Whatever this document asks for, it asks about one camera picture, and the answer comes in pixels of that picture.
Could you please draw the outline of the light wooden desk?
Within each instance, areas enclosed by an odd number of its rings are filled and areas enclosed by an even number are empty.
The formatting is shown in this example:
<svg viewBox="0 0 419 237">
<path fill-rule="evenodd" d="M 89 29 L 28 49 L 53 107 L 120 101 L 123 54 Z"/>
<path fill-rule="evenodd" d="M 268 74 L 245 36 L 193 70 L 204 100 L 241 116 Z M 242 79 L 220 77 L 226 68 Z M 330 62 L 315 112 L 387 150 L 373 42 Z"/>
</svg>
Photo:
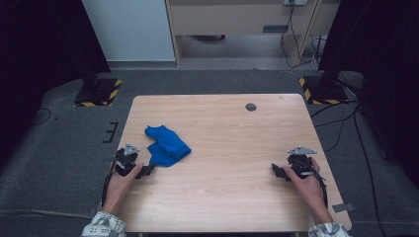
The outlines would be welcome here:
<svg viewBox="0 0 419 237">
<path fill-rule="evenodd" d="M 175 56 L 181 57 L 185 36 L 261 35 L 265 25 L 288 25 L 282 44 L 291 65 L 300 64 L 309 39 L 329 33 L 341 0 L 283 1 L 165 0 Z"/>
</svg>

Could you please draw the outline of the grey label on desk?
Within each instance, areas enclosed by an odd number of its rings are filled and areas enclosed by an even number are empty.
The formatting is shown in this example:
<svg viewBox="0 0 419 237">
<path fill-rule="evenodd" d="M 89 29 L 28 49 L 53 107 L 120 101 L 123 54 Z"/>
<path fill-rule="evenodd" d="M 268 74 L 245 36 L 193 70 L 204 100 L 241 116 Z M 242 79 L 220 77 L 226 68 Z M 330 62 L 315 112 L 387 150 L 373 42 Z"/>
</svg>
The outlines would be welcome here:
<svg viewBox="0 0 419 237">
<path fill-rule="evenodd" d="M 288 29 L 288 25 L 265 25 L 263 27 L 263 32 L 266 34 L 280 34 L 286 33 Z"/>
</svg>

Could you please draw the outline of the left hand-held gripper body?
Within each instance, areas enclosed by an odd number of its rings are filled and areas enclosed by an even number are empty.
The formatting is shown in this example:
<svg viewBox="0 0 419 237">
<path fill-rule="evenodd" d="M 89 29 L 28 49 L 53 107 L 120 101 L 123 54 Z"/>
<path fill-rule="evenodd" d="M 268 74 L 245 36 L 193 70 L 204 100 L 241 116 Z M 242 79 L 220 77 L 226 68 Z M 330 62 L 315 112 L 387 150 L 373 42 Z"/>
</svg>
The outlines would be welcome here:
<svg viewBox="0 0 419 237">
<path fill-rule="evenodd" d="M 116 154 L 115 170 L 125 177 L 135 166 L 135 160 L 138 156 L 139 149 L 127 143 L 125 147 L 119 149 Z"/>
</svg>

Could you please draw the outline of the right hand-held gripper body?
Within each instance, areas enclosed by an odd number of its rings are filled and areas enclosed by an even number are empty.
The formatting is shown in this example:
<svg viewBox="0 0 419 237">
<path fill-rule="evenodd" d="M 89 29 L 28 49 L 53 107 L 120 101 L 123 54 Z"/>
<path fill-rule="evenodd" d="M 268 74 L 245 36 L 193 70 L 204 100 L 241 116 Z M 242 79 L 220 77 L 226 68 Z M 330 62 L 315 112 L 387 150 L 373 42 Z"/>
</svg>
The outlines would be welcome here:
<svg viewBox="0 0 419 237">
<path fill-rule="evenodd" d="M 315 150 L 299 146 L 290 149 L 288 153 L 290 154 L 288 157 L 289 165 L 301 179 L 317 174 L 312 167 L 311 158 L 308 157 L 308 154 L 316 154 Z"/>
</svg>

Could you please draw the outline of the blue cloth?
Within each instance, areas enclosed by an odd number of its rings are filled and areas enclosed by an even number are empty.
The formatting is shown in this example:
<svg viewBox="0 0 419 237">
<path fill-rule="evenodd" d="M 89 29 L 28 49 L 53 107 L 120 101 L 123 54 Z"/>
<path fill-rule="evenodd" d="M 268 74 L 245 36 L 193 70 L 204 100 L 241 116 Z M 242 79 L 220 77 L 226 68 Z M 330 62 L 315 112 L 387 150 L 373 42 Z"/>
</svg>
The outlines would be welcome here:
<svg viewBox="0 0 419 237">
<path fill-rule="evenodd" d="M 150 163 L 155 166 L 171 167 L 192 152 L 178 134 L 165 125 L 148 126 L 144 132 L 154 140 L 147 149 L 151 154 Z"/>
</svg>

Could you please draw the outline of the person's right hand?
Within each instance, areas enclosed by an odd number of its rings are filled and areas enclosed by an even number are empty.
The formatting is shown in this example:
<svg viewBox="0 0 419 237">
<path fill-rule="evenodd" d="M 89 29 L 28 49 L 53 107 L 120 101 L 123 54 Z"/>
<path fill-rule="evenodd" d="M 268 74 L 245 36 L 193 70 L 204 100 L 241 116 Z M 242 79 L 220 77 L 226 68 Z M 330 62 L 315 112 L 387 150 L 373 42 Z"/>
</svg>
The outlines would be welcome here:
<svg viewBox="0 0 419 237">
<path fill-rule="evenodd" d="M 284 166 L 286 174 L 292 180 L 297 193 L 314 212 L 328 211 L 324 200 L 321 186 L 317 178 L 313 175 L 301 179 L 292 168 Z"/>
</svg>

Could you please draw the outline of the white cabinet panel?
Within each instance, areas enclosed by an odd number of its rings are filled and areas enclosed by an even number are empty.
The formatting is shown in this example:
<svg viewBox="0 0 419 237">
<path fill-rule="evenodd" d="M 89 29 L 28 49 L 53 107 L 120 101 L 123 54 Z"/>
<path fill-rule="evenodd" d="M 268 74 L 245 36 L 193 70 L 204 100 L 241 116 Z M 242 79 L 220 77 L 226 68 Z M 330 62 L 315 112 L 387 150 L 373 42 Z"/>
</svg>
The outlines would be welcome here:
<svg viewBox="0 0 419 237">
<path fill-rule="evenodd" d="M 174 61 L 165 0 L 82 0 L 108 61 Z"/>
</svg>

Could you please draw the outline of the grey tape strip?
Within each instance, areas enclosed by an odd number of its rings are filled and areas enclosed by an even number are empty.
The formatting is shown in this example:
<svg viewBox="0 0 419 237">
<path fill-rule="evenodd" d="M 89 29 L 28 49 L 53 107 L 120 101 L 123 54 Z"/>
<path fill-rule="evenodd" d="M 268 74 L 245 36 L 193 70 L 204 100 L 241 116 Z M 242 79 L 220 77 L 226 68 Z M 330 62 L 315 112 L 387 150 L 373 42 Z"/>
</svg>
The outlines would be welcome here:
<svg viewBox="0 0 419 237">
<path fill-rule="evenodd" d="M 355 206 L 351 203 L 340 203 L 340 204 L 334 204 L 332 206 L 333 210 L 335 212 L 342 212 L 342 211 L 353 211 L 355 210 Z"/>
</svg>

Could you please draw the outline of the black stand base hazard tape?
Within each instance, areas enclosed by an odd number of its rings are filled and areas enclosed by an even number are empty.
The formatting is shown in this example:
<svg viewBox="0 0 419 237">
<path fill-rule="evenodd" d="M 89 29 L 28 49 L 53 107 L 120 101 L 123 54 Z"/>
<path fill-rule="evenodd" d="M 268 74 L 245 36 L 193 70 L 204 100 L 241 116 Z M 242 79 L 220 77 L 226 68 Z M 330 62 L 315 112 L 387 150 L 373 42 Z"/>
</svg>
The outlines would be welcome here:
<svg viewBox="0 0 419 237">
<path fill-rule="evenodd" d="M 348 102 L 348 96 L 341 85 L 324 82 L 321 76 L 303 76 L 298 82 L 310 105 L 337 105 Z"/>
<path fill-rule="evenodd" d="M 122 81 L 119 79 L 99 79 L 99 88 L 89 90 L 83 85 L 75 100 L 75 107 L 109 106 L 113 103 Z"/>
</svg>

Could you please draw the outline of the black curtain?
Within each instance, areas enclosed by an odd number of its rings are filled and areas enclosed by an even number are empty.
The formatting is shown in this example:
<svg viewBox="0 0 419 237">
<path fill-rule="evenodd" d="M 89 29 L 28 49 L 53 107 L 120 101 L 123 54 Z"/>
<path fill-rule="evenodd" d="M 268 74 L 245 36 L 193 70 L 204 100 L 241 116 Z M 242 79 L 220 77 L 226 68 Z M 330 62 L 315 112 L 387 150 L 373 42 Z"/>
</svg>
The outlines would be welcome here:
<svg viewBox="0 0 419 237">
<path fill-rule="evenodd" d="M 0 0 L 0 169 L 48 90 L 109 70 L 82 0 Z"/>
<path fill-rule="evenodd" d="M 341 0 L 320 69 L 363 75 L 362 107 L 387 158 L 419 186 L 419 0 Z"/>
</svg>

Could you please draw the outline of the person's left hand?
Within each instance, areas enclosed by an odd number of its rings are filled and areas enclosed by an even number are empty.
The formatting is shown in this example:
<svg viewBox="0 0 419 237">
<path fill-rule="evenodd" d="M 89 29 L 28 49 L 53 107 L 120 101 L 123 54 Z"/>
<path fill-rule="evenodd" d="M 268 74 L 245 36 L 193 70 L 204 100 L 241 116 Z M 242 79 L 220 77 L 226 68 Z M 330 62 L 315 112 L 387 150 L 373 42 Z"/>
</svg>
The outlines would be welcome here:
<svg viewBox="0 0 419 237">
<path fill-rule="evenodd" d="M 124 198 L 136 176 L 141 171 L 142 166 L 142 163 L 136 163 L 126 176 L 123 177 L 119 173 L 115 173 L 112 176 L 108 184 L 105 203 L 103 204 L 105 212 L 112 215 L 119 214 Z"/>
</svg>

